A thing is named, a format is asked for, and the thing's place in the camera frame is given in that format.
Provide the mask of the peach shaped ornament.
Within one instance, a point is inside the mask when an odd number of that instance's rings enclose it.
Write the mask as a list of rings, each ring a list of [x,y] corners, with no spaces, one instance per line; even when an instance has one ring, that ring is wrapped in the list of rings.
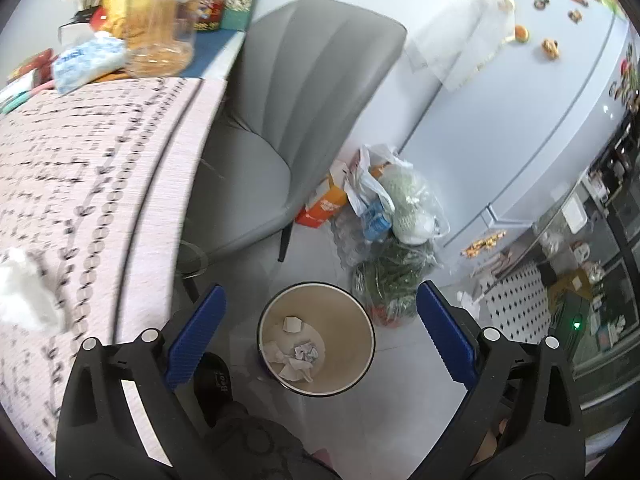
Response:
[[[97,6],[91,15],[89,25],[94,32],[105,30],[109,32],[112,29],[112,21],[103,6]]]

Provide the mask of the pink pen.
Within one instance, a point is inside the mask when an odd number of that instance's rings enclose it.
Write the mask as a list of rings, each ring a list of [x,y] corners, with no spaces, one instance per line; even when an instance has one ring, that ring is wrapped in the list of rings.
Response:
[[[53,89],[55,86],[55,83],[53,80],[49,80],[47,82],[44,82],[43,84],[40,84],[39,86],[32,88],[32,90],[30,90],[28,92],[28,94],[30,96],[35,96],[36,94],[43,92],[44,90],[51,90]]]

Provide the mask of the white tissue front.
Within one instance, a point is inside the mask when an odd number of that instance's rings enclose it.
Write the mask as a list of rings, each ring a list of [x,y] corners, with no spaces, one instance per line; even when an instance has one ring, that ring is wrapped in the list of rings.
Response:
[[[66,329],[66,318],[38,252],[8,248],[1,252],[1,323],[29,333],[54,335]]]

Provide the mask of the beige round trash bin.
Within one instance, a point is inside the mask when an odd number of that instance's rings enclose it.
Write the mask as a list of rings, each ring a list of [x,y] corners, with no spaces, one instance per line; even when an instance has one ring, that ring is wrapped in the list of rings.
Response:
[[[304,324],[298,334],[282,330],[286,316]],[[312,341],[319,359],[294,359],[293,348]],[[376,339],[372,321],[346,290],[323,282],[288,286],[262,310],[256,330],[260,362],[280,386],[301,396],[327,398],[354,388],[373,362]]]

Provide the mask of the white tissue sheet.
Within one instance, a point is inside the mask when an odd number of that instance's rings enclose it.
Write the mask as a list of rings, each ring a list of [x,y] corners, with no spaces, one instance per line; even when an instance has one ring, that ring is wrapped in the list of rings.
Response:
[[[298,334],[303,329],[304,322],[297,316],[286,316],[283,320],[282,330],[287,334]]]

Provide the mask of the clear plastic water jug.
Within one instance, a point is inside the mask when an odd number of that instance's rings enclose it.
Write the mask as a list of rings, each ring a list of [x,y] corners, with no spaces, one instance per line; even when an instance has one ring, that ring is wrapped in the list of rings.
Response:
[[[180,74],[194,55],[200,0],[127,0],[126,72],[134,78]]]

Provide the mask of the orange cardboard box on floor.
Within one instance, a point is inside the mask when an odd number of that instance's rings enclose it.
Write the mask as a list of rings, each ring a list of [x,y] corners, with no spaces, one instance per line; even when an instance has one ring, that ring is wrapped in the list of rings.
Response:
[[[348,175],[348,167],[341,160],[336,160],[326,177],[318,184],[295,218],[301,226],[318,229],[347,202],[344,184]]]

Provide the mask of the printed paper ball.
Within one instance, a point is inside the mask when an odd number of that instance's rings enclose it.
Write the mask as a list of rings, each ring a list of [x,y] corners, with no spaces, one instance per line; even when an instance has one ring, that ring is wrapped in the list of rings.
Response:
[[[304,341],[293,348],[294,359],[314,364],[319,359],[319,350],[312,341]]]

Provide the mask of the white plastic bag of groceries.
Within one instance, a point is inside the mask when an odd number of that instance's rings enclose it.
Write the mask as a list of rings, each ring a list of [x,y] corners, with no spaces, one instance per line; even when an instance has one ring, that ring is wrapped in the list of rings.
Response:
[[[450,232],[430,182],[387,144],[359,149],[349,165],[344,191],[360,220],[367,214],[384,219],[385,226],[374,230],[376,240],[391,230],[402,244],[418,246]]]

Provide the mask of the red candy package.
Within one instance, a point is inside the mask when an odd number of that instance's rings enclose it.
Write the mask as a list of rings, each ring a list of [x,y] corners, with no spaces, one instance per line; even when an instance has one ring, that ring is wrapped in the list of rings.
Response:
[[[10,73],[6,83],[24,82],[29,88],[44,84],[52,79],[52,64],[54,60],[55,56],[51,48],[43,50],[24,61]]]

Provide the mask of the bag of green vegetables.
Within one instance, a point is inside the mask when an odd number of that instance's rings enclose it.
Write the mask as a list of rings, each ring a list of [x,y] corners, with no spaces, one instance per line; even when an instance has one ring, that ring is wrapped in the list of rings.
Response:
[[[440,266],[430,240],[407,245],[391,236],[352,271],[352,294],[378,326],[396,328],[417,316],[416,291]]]

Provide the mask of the blue white tissue pack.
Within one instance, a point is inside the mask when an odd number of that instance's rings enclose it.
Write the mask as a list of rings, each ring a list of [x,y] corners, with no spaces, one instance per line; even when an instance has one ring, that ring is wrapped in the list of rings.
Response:
[[[54,88],[67,94],[126,63],[125,41],[109,32],[96,32],[92,39],[62,52],[52,64]]]

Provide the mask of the grey upholstered chair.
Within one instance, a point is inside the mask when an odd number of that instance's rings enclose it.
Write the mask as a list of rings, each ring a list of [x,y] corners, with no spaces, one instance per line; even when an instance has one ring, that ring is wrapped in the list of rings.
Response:
[[[193,181],[181,272],[274,233],[288,244],[406,37],[398,21],[336,0],[294,0],[250,25]]]

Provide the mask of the white refrigerator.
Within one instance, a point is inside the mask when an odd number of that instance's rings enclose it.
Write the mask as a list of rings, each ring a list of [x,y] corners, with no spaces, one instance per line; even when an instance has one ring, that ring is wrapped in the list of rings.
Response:
[[[529,34],[457,90],[440,89],[401,149],[449,221],[448,266],[515,240],[576,183],[622,122],[634,29],[597,0],[514,0]]]

